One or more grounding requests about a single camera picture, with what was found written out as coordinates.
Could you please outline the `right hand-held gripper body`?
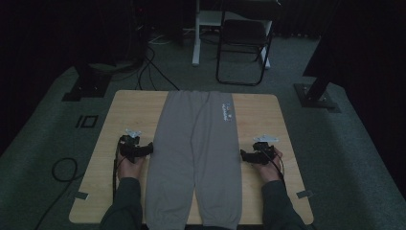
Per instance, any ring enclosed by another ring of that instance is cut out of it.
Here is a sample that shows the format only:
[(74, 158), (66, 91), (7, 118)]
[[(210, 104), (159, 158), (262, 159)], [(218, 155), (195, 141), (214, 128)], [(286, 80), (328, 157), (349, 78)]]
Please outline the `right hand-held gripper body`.
[(253, 149), (259, 156), (259, 163), (266, 165), (273, 161), (277, 156), (275, 147), (271, 145), (271, 142), (278, 142), (279, 139), (268, 134), (262, 134), (259, 137), (254, 138)]

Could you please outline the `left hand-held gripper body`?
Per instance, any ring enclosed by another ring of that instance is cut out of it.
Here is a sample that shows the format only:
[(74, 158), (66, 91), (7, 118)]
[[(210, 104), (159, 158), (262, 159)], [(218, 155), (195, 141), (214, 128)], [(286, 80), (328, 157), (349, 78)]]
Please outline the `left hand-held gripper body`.
[(134, 131), (129, 128), (125, 130), (125, 135), (122, 135), (118, 142), (119, 154), (127, 158), (131, 163), (136, 162), (136, 152), (139, 147), (141, 131)]

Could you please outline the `grey pants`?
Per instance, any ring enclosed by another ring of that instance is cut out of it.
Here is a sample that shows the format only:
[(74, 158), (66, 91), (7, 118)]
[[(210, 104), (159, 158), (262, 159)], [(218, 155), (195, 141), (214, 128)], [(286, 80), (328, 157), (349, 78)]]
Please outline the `grey pants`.
[(183, 230), (194, 199), (204, 226), (237, 229), (242, 179), (230, 93), (168, 93), (153, 147), (145, 208), (150, 230)]

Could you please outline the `person's right hand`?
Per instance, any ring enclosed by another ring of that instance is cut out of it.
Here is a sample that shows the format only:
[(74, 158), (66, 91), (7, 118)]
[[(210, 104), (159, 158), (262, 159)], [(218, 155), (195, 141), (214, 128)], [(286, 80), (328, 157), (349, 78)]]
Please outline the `person's right hand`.
[(276, 156), (271, 163), (268, 163), (266, 165), (253, 165), (253, 167), (259, 172), (260, 177), (265, 183), (282, 179), (282, 153), (278, 149), (275, 149), (275, 153)]

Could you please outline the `person's left hand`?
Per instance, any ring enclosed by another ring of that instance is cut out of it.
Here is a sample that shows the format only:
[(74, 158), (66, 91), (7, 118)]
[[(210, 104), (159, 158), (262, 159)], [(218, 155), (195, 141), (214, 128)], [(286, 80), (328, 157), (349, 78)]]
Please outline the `person's left hand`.
[(134, 163), (129, 161), (122, 155), (118, 155), (117, 163), (117, 177), (119, 180), (124, 178), (135, 178), (139, 179), (142, 175), (142, 170), (146, 159), (144, 157), (139, 157)]

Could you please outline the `black stand base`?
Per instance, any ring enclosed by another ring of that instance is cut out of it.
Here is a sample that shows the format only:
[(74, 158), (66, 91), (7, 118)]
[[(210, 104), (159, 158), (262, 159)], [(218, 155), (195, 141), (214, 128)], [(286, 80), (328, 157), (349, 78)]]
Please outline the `black stand base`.
[(340, 2), (341, 0), (334, 0), (327, 27), (304, 70), (304, 76), (314, 77), (315, 81), (312, 84), (294, 84), (294, 89), (302, 107), (323, 108), (329, 113), (341, 112), (339, 105), (331, 99), (327, 92), (327, 86), (334, 79), (336, 69), (335, 58), (329, 44), (332, 38), (330, 25), (334, 21)]
[(78, 78), (70, 92), (62, 100), (64, 102), (79, 102), (82, 98), (103, 98), (112, 76), (92, 68), (89, 64), (74, 66)]

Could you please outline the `dark equipment rack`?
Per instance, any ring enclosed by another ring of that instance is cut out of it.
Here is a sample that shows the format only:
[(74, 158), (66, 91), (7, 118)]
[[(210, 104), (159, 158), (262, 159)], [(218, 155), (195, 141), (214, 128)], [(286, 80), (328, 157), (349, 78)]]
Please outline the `dark equipment rack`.
[(125, 57), (136, 63), (142, 62), (147, 51), (149, 37), (148, 0), (128, 0), (127, 12), (129, 39)]

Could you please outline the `black folding chair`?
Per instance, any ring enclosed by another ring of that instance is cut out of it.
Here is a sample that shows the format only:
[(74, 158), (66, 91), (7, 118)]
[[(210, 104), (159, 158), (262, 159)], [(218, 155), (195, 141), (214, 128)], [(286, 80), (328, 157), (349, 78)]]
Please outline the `black folding chair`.
[[(232, 85), (256, 86), (264, 77), (273, 39), (273, 24), (282, 12), (279, 0), (222, 0), (219, 40), (216, 50), (215, 78), (218, 82)], [(249, 47), (256, 54), (255, 61), (262, 58), (259, 78), (254, 82), (223, 80), (220, 73), (223, 46)]]

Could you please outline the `white desk frame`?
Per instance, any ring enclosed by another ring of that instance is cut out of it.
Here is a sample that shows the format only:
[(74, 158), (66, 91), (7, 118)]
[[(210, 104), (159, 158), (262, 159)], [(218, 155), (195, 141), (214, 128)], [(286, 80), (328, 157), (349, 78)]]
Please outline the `white desk frame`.
[[(200, 26), (220, 26), (220, 20), (221, 20), (221, 12), (217, 10), (201, 10), (200, 8), (200, 1), (201, 0), (195, 0), (196, 6), (195, 6), (195, 28), (194, 28), (194, 46), (193, 46), (193, 53), (192, 53), (192, 66), (198, 66), (200, 62), (200, 45), (201, 45), (201, 40), (200, 40)], [(248, 18), (245, 18), (243, 16), (240, 16), (238, 14), (235, 14), (233, 12), (226, 13), (226, 19), (241, 19), (241, 20), (248, 20)], [(265, 31), (269, 34), (271, 28), (272, 28), (272, 21), (262, 21), (262, 24), (265, 27)], [(265, 61), (265, 58), (267, 58), (267, 55), (265, 54), (265, 51), (261, 51), (261, 59), (265, 63), (265, 69), (270, 69), (271, 64), (270, 61), (267, 59)]]

